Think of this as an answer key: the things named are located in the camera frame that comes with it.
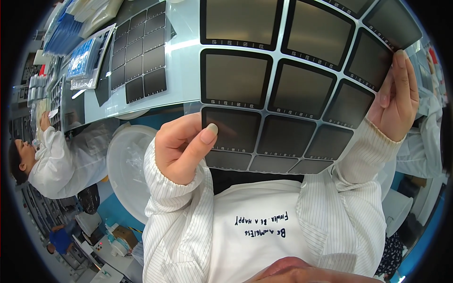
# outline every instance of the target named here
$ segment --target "woman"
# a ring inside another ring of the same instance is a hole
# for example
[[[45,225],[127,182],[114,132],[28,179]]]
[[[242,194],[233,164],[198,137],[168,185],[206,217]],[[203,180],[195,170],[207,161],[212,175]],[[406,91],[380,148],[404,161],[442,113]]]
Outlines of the woman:
[[[66,142],[63,132],[41,116],[44,141],[37,151],[21,139],[11,141],[10,170],[18,185],[26,182],[50,199],[73,197],[107,176],[107,148],[119,125],[116,118],[93,123]]]

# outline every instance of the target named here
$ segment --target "white t-shirt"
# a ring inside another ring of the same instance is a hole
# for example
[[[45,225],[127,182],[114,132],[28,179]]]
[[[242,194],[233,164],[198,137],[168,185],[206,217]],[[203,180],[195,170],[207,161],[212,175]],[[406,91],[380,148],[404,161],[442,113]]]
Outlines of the white t-shirt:
[[[214,196],[208,282],[243,282],[286,256],[312,261],[295,211],[301,186],[257,182]]]

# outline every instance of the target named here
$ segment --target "cardboard box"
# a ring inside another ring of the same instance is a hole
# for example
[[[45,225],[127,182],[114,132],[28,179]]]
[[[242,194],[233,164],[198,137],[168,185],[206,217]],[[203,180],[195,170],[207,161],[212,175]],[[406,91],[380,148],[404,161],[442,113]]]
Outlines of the cardboard box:
[[[113,230],[112,234],[115,238],[123,239],[131,249],[133,249],[138,244],[134,232],[126,227],[118,226],[115,230]]]

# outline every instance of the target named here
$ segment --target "white striped lab coat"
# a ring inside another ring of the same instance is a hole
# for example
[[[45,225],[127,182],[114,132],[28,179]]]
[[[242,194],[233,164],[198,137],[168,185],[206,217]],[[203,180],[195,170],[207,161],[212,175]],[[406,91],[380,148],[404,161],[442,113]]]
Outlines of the white striped lab coat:
[[[332,174],[305,176],[295,209],[318,267],[372,277],[386,232],[375,177],[384,162],[395,158],[401,142],[391,141],[368,120],[359,135]],[[143,282],[206,282],[213,214],[209,168],[202,161],[190,184],[176,185],[162,175],[154,158],[152,141],[144,161],[151,198],[145,209]]]

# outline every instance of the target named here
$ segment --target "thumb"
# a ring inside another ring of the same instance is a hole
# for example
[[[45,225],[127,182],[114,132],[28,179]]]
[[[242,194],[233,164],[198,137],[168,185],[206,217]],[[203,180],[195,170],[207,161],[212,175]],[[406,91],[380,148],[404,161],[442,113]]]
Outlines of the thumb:
[[[172,165],[178,168],[180,172],[194,171],[216,143],[218,131],[216,124],[209,124],[197,134],[186,147],[181,157]]]

